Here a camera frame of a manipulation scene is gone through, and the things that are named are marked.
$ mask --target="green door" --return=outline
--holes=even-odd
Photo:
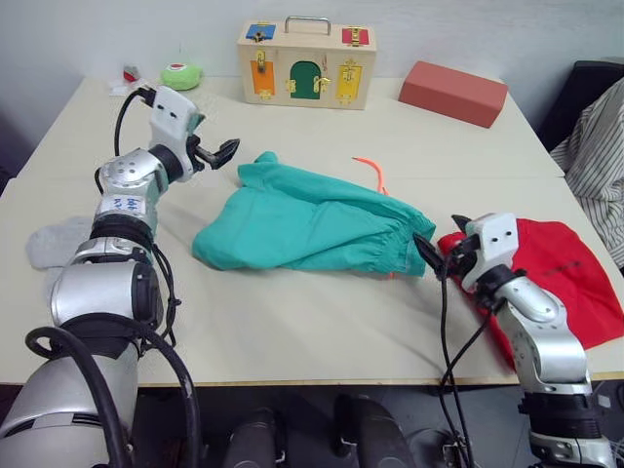
[[[321,78],[321,68],[313,61],[298,61],[291,68],[291,80],[294,80],[294,92],[291,98],[320,99],[321,93],[314,91],[314,78]]]

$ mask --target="white table surface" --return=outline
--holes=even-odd
[[[374,94],[390,83],[391,80],[374,83],[370,110],[360,112],[362,115],[373,113],[377,102],[389,109],[406,111],[402,104],[395,103],[392,107],[388,98]],[[237,80],[215,80],[209,82],[207,88],[225,90],[227,95],[227,90],[236,86]],[[304,112],[312,111],[322,117],[323,111],[249,106],[229,97],[198,92],[195,95],[208,112],[208,122],[203,124],[202,131],[205,142],[212,143],[207,144],[208,147],[215,147],[231,137],[243,138],[246,143],[242,144],[235,161],[218,173],[198,174],[186,184],[172,186],[158,206],[157,242],[172,262],[176,293],[183,300],[175,323],[177,351],[194,380],[207,385],[285,381],[434,383],[441,375],[443,359],[438,336],[440,289],[430,271],[423,279],[398,277],[394,280],[351,272],[286,269],[221,272],[190,255],[195,234],[218,215],[228,196],[236,190],[237,164],[252,161],[262,149],[279,150],[286,154],[283,160],[299,167],[316,168],[324,174],[364,186],[376,184],[374,172],[352,162],[352,154],[325,151],[314,155],[309,146],[316,142],[292,142],[291,134],[271,130],[270,126],[258,124],[264,132],[248,127],[255,113],[278,116],[276,120],[287,122],[285,116],[289,110],[301,120],[307,119],[302,117]],[[44,273],[33,270],[28,264],[24,251],[26,239],[43,225],[73,215],[93,214],[98,201],[93,170],[110,157],[112,125],[120,103],[119,99],[105,95],[103,85],[85,81],[22,174],[0,197],[2,382],[24,382],[41,363],[40,358],[25,348],[23,337],[31,329],[51,323],[42,294]],[[508,98],[501,119],[509,117],[510,109],[512,115],[517,111],[512,104]],[[252,117],[241,117],[234,109],[249,112]],[[149,132],[144,110],[137,103],[129,112],[122,132],[122,148],[146,144]],[[443,119],[419,109],[412,110],[425,116],[422,117],[424,121],[434,117]],[[329,113],[332,118],[343,118],[340,112]],[[444,119],[438,120],[437,125],[443,126],[447,120]],[[292,129],[297,128],[295,120],[291,121]],[[526,125],[518,118],[515,122],[517,126]],[[479,132],[472,126],[467,129]],[[459,132],[468,135],[467,129]],[[451,131],[445,137],[442,131],[437,132],[442,145],[450,145],[455,139]],[[267,146],[262,147],[260,141],[265,137]],[[537,146],[538,142],[533,142],[532,138],[534,136],[527,137],[526,142],[519,142],[519,145]],[[276,144],[269,145],[271,140]],[[510,211],[518,216],[565,222],[601,261],[620,302],[624,303],[624,279],[566,183],[556,171],[549,172],[549,160],[541,161],[540,158],[547,157],[544,150],[527,153],[526,157],[532,158],[535,164],[526,163],[526,173],[518,177],[517,174],[503,174],[505,156],[490,158],[497,152],[488,147],[486,139],[482,145],[483,151],[473,148],[472,156],[476,160],[481,157],[482,164],[487,158],[500,162],[495,170],[501,174],[495,175],[492,170],[488,175],[478,176],[479,172],[474,171],[463,178],[450,178],[449,174],[442,173],[435,176],[432,165],[427,166],[430,173],[423,178],[407,173],[390,175],[389,168],[399,169],[398,163],[392,164],[399,159],[399,153],[387,154],[383,160],[381,157],[374,159],[383,161],[390,193],[419,208],[438,225],[434,239],[454,230],[451,214],[477,216]],[[290,153],[288,148],[301,151]],[[470,152],[468,148],[464,148],[464,153]],[[461,164],[460,161],[461,158],[457,159],[456,164]],[[529,166],[534,166],[533,174]],[[476,165],[463,167],[465,172],[471,168],[478,169]],[[454,285],[449,285],[448,313],[449,346],[456,351],[477,327],[479,318]],[[588,357],[594,377],[621,376],[624,339],[593,348],[588,351]],[[516,381],[488,335],[479,339],[462,359],[456,375],[463,383]],[[158,353],[150,352],[140,362],[139,382],[176,384],[176,377]]]

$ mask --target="red sponge block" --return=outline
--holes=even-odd
[[[403,84],[399,101],[489,128],[506,96],[505,84],[418,61]]]

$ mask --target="red bag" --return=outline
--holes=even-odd
[[[526,270],[531,281],[562,300],[567,309],[567,325],[583,348],[624,335],[624,314],[611,283],[594,254],[574,231],[561,222],[518,219],[518,236],[520,248],[514,255],[512,268]],[[447,255],[465,237],[461,232],[448,234],[438,241],[438,246]],[[511,346],[495,317],[490,327],[505,359],[513,367]]]

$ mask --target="wooden box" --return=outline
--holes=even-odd
[[[238,53],[247,102],[366,106],[376,54],[369,27],[309,17],[250,21],[238,40]]]

